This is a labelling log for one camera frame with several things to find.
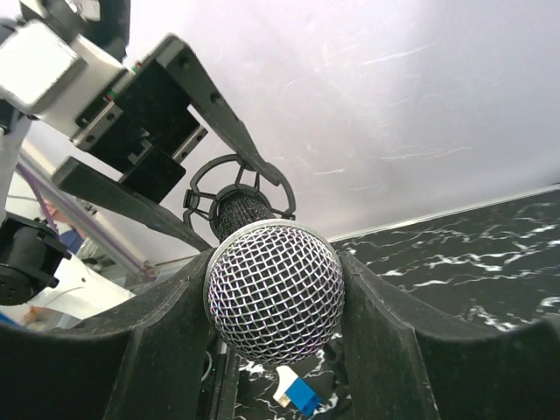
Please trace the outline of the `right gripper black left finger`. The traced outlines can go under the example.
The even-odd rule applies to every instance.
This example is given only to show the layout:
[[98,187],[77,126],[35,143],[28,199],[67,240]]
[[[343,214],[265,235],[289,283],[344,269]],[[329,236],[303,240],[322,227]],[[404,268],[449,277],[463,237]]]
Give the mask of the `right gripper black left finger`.
[[1,327],[3,419],[194,419],[211,251],[72,329]]

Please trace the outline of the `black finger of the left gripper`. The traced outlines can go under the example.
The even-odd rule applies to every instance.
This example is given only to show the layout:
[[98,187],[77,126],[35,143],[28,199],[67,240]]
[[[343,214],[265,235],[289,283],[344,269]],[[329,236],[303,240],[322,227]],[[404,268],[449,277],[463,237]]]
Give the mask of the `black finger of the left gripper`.
[[189,104],[230,149],[271,184],[281,184],[281,172],[260,155],[245,124],[231,109],[184,40],[168,34],[148,57],[154,59],[185,91]]
[[161,234],[172,236],[195,249],[210,244],[193,227],[170,210],[121,185],[96,169],[69,157],[52,175],[52,182],[63,192],[96,207],[120,214]]

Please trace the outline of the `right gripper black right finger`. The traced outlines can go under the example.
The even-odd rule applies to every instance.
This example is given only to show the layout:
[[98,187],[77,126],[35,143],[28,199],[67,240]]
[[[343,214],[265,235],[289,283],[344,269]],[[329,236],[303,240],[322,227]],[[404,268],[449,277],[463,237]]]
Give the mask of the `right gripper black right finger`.
[[356,418],[558,418],[558,316],[500,332],[399,290],[352,255],[340,260]]

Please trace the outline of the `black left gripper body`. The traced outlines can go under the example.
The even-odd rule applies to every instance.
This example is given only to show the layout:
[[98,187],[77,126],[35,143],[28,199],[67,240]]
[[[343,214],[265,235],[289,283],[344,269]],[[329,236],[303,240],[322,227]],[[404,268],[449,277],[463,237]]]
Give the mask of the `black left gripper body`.
[[73,142],[119,171],[119,184],[159,203],[185,176],[182,161],[207,135],[189,104],[161,64],[137,63],[75,118]]

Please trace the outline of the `black shock-mount tripod stand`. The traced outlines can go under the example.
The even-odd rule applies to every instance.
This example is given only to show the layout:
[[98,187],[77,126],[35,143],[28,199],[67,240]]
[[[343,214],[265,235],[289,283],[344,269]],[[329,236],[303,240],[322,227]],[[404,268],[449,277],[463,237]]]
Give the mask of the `black shock-mount tripod stand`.
[[[220,165],[235,162],[239,170],[232,184],[216,193],[204,192],[199,182]],[[280,177],[288,206],[275,209],[261,189],[262,175],[236,154],[211,160],[193,175],[183,200],[183,222],[192,225],[192,216],[198,215],[209,223],[214,236],[221,242],[234,232],[256,221],[268,219],[296,219],[296,200],[293,189],[285,176]]]

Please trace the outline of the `silver-headed black microphone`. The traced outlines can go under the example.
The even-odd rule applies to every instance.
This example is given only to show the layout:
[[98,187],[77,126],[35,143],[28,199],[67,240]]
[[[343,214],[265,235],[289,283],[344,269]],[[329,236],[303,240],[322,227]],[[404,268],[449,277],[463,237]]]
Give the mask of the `silver-headed black microphone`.
[[333,336],[345,303],[333,247],[294,220],[259,220],[231,234],[206,269],[204,304],[220,338],[241,357],[287,365]]

